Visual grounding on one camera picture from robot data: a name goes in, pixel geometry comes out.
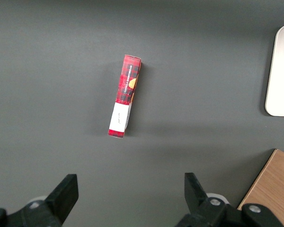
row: metal bolt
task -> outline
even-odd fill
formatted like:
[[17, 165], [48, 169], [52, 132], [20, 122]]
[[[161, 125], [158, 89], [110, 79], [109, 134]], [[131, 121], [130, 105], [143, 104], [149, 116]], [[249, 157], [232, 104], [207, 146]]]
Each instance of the metal bolt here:
[[219, 205], [221, 204], [221, 202], [218, 201], [217, 199], [212, 199], [212, 200], [210, 200], [210, 203], [211, 203], [212, 205], [214, 205], [214, 206], [219, 206]]
[[35, 208], [37, 208], [38, 206], [39, 206], [39, 203], [33, 202], [33, 203], [29, 206], [29, 208], [30, 208], [30, 209], [35, 209]]
[[254, 213], [260, 213], [260, 212], [261, 212], [260, 207], [257, 207], [257, 206], [255, 206], [255, 205], [250, 205], [250, 206], [249, 206], [249, 209], [250, 209], [252, 212], [254, 212]]

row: red plaid box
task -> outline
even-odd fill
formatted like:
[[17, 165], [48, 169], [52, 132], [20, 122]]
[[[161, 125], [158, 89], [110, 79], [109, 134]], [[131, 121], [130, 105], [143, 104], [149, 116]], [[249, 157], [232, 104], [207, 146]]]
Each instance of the red plaid box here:
[[139, 77], [141, 59], [125, 55], [108, 135], [123, 138]]

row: white label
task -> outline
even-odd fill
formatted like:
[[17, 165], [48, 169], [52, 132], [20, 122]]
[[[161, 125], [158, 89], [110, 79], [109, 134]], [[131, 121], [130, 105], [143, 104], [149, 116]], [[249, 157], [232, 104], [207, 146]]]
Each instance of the white label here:
[[128, 114], [129, 105], [115, 103], [109, 129], [124, 132]]

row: dark gray table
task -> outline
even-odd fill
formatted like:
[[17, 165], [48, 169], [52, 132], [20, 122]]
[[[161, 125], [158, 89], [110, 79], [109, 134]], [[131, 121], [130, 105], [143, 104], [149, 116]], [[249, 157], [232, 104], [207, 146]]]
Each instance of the dark gray table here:
[[[66, 227], [172, 227], [185, 172], [236, 206], [284, 151], [284, 117], [264, 108], [284, 1], [41, 2], [0, 0], [0, 207], [77, 173]], [[124, 54], [143, 66], [120, 140]]]

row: wooden board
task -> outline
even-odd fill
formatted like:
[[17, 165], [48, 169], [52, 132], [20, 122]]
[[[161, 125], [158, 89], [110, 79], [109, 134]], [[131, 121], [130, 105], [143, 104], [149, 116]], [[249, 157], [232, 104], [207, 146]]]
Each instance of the wooden board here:
[[238, 209], [246, 203], [270, 208], [284, 225], [284, 152], [274, 150]]

